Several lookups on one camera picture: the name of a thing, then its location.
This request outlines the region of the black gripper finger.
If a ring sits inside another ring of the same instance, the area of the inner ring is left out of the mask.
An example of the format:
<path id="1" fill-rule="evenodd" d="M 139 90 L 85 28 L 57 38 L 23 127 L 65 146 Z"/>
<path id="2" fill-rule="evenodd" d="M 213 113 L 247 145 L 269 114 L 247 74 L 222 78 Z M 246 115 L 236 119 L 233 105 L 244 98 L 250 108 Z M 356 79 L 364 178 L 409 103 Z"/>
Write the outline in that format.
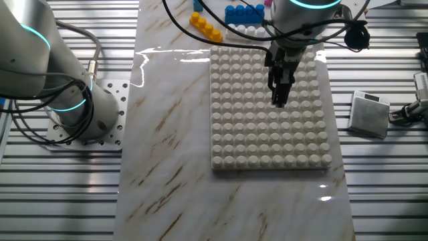
<path id="1" fill-rule="evenodd" d="M 276 86 L 276 106 L 277 107 L 285 107 L 288 101 L 288 96 L 289 96 L 291 87 L 292 85 L 290 83 L 277 84 Z"/>
<path id="2" fill-rule="evenodd" d="M 276 104 L 278 102 L 277 84 L 275 82 L 269 82 L 268 87 L 272 92 L 272 104 Z"/>

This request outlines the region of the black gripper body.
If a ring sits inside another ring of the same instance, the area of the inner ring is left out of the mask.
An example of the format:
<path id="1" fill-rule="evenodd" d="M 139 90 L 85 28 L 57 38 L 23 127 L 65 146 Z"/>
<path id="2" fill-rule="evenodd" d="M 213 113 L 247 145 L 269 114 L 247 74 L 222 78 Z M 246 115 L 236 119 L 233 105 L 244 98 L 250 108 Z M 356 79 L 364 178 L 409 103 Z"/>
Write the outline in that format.
<path id="1" fill-rule="evenodd" d="M 293 84 L 294 73 L 302 59 L 304 49 L 282 46 L 277 41 L 272 41 L 269 51 L 272 56 L 267 61 L 274 83 Z"/>

